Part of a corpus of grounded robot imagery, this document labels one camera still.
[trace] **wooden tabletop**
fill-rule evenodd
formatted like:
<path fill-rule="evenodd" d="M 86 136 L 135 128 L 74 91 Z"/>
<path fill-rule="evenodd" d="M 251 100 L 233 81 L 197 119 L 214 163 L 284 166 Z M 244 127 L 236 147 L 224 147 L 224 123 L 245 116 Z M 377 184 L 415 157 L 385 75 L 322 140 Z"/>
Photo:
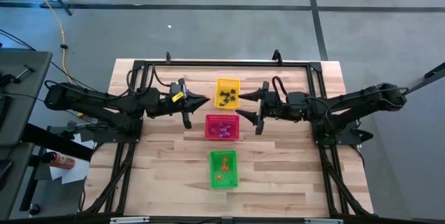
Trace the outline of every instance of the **wooden tabletop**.
<path fill-rule="evenodd" d="M 134 59 L 116 60 L 109 93 L 116 95 L 127 89 L 125 77 L 133 62 Z M 326 61 L 322 66 L 327 96 L 345 93 L 339 62 Z M 158 66 L 156 71 L 164 82 L 184 78 L 190 91 L 210 97 L 215 95 L 217 78 L 240 79 L 240 93 L 248 93 L 276 75 L 288 91 L 309 92 L 306 71 L 300 67 Z M 156 81 L 153 86 L 168 91 Z M 144 118 L 133 159 L 126 215 L 328 217 L 320 157 L 308 122 L 266 119 L 263 134 L 256 136 L 252 124 L 240 117 L 238 141 L 208 141 L 204 138 L 205 115 L 235 114 L 216 109 L 213 104 L 211 99 L 191 115 L 192 129 L 184 129 L 180 113 L 154 120 Z M 243 100 L 240 109 L 257 111 L 258 103 Z M 85 208 L 107 185 L 115 150 L 116 144 L 105 144 L 92 158 Z M 212 150 L 237 151 L 237 188 L 210 189 Z M 346 186 L 372 212 L 362 160 L 348 146 L 339 146 L 339 157 Z M 340 209 L 335 186 L 333 190 Z M 114 207 L 120 185 L 116 192 Z"/>

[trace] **white paper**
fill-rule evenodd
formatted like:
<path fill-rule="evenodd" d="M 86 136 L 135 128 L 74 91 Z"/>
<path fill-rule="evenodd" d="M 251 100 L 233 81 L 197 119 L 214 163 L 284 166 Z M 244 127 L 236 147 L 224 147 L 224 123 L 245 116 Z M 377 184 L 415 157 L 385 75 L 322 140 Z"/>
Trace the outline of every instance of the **white paper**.
<path fill-rule="evenodd" d="M 91 149 L 94 145 L 93 141 L 82 142 L 80 134 L 75 134 L 73 141 Z M 59 177 L 62 177 L 62 184 L 85 179 L 85 177 L 88 175 L 88 172 L 90 171 L 90 162 L 78 158 L 74 159 L 76 160 L 76 163 L 71 169 L 49 167 L 51 178 L 55 180 Z"/>

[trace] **yellow plastic basket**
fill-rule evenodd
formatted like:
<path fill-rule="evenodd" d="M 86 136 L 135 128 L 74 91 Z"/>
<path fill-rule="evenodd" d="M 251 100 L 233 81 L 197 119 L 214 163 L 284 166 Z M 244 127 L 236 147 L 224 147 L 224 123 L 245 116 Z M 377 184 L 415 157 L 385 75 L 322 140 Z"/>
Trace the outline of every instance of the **yellow plastic basket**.
<path fill-rule="evenodd" d="M 220 78 L 216 81 L 215 106 L 219 109 L 237 109 L 239 107 L 239 79 Z"/>

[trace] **gray floor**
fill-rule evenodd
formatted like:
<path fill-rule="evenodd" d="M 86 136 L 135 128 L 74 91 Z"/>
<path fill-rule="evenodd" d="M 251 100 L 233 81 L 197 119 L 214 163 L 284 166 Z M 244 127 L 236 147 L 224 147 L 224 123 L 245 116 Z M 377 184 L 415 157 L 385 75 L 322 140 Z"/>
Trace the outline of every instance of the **gray floor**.
<path fill-rule="evenodd" d="M 203 5 L 308 6 L 309 0 L 66 0 L 77 3 L 143 3 Z M 444 0 L 317 0 L 319 6 L 445 6 Z M 242 10 L 57 10 L 65 27 L 70 73 L 98 90 L 106 90 L 116 58 L 269 59 L 280 49 L 285 59 L 320 60 L 310 11 Z M 48 10 L 0 8 L 0 28 L 39 50 L 52 51 L 60 64 L 60 31 Z M 411 86 L 445 60 L 445 13 L 320 12 L 327 57 L 340 61 L 349 92 L 388 81 Z M 5 47 L 16 47 L 0 38 Z M 51 68 L 48 79 L 64 80 Z M 41 127 L 73 120 L 66 113 L 37 104 L 31 122 Z M 375 131 L 372 117 L 364 129 Z M 376 133 L 365 143 L 366 176 L 375 212 L 381 216 L 413 218 L 405 206 L 393 168 Z M 34 202 L 43 215 L 75 211 L 81 183 L 63 188 L 40 183 Z M 26 214 L 14 212 L 13 218 Z"/>

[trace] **yellow label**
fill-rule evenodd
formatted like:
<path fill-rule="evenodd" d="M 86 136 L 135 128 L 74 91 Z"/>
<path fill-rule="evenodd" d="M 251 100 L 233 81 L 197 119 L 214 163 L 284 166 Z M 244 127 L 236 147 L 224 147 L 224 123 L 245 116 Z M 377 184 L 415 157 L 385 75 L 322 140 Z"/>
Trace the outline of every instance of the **yellow label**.
<path fill-rule="evenodd" d="M 172 97 L 172 101 L 176 102 L 178 99 L 181 99 L 184 96 L 183 92 L 177 93 L 175 96 Z"/>

